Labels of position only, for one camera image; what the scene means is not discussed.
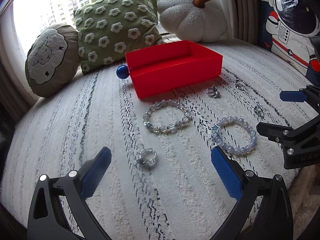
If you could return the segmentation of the astronaut print pillow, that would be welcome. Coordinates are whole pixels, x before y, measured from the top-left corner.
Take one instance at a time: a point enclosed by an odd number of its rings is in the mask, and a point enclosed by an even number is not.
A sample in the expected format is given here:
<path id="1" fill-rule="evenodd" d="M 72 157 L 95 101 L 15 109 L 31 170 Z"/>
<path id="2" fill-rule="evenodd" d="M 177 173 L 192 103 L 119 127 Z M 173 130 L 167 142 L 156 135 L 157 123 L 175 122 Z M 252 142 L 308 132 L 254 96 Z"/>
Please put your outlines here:
<path id="1" fill-rule="evenodd" d="M 311 42 L 319 36 L 319 19 L 307 0 L 261 0 L 261 9 L 261 46 L 319 86 L 319 59 Z"/>

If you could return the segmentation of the white black woven blanket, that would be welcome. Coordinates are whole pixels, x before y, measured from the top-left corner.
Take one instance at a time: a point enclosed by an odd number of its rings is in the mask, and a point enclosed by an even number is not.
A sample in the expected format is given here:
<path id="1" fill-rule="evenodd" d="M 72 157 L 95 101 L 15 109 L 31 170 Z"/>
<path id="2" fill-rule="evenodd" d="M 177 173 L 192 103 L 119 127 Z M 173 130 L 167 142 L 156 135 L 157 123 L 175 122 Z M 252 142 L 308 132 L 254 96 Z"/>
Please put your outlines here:
<path id="1" fill-rule="evenodd" d="M 113 239 L 209 239 L 235 203 L 210 160 L 213 124 L 232 116 L 297 128 L 316 112 L 280 100 L 309 82 L 271 52 L 241 41 L 208 48 L 223 56 L 218 78 L 153 99 L 139 100 L 116 65 L 40 99 L 16 126 L 4 207 L 26 225 L 40 175 L 64 176 L 106 146 L 112 162 L 87 204 Z"/>

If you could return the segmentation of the beige pleated curtain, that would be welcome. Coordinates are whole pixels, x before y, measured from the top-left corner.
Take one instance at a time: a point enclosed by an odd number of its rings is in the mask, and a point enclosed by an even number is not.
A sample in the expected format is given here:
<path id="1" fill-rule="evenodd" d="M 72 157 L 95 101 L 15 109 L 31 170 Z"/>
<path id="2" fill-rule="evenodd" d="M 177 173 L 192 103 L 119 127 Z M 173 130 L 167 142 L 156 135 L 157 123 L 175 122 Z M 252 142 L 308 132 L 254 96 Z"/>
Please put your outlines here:
<path id="1" fill-rule="evenodd" d="M 229 5 L 232 36 L 258 44 L 261 0 L 231 0 Z"/>

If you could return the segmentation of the white pumpkin plush pillow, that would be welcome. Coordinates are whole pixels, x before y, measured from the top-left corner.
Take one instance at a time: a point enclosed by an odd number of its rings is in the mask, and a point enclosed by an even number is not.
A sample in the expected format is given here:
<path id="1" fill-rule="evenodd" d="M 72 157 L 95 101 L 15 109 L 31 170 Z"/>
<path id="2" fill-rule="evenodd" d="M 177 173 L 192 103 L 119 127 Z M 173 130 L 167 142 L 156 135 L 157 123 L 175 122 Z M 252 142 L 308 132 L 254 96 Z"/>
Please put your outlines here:
<path id="1" fill-rule="evenodd" d="M 180 40 L 211 43 L 227 31 L 217 0 L 159 0 L 157 10 L 163 29 Z"/>

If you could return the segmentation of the beige sheep round pillow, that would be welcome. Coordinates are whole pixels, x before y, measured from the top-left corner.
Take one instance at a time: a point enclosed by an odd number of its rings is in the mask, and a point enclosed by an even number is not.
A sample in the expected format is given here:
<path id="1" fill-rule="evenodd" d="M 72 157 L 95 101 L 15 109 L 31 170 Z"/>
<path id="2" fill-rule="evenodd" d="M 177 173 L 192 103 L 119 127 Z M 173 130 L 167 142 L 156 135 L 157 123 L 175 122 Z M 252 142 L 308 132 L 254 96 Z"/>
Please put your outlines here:
<path id="1" fill-rule="evenodd" d="M 49 98 L 69 83 L 80 66 L 78 49 L 78 32 L 71 25 L 44 29 L 25 60 L 25 75 L 33 93 Z"/>

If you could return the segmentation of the red plastic tray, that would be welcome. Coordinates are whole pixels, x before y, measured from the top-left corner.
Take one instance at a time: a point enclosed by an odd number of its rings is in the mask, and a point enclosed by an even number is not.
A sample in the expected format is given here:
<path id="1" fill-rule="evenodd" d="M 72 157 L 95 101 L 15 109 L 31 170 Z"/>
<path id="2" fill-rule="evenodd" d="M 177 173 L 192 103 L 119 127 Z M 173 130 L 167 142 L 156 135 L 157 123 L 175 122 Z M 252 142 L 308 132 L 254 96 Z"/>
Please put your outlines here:
<path id="1" fill-rule="evenodd" d="M 223 56 L 188 40 L 126 54 L 127 74 L 139 99 L 219 76 Z"/>

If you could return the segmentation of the blue ball knob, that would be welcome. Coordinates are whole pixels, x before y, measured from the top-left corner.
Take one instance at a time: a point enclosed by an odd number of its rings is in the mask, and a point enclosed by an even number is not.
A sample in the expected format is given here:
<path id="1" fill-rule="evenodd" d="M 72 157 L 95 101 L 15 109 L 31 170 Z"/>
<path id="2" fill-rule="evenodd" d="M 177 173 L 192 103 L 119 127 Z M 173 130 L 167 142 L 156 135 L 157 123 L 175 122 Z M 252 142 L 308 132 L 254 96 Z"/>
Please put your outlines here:
<path id="1" fill-rule="evenodd" d="M 121 65 L 116 70 L 116 75 L 120 79 L 124 80 L 130 76 L 130 72 L 127 65 Z"/>

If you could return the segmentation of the green daisy pillow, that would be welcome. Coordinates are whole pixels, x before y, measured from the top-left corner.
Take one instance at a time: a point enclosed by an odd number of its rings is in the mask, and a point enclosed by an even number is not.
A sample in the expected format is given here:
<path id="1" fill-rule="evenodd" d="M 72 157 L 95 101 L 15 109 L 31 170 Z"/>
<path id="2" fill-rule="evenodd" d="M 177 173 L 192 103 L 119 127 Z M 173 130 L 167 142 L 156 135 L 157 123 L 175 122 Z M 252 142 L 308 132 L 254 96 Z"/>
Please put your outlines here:
<path id="1" fill-rule="evenodd" d="M 74 11 L 84 75 L 129 52 L 163 43 L 157 0 L 98 0 Z"/>

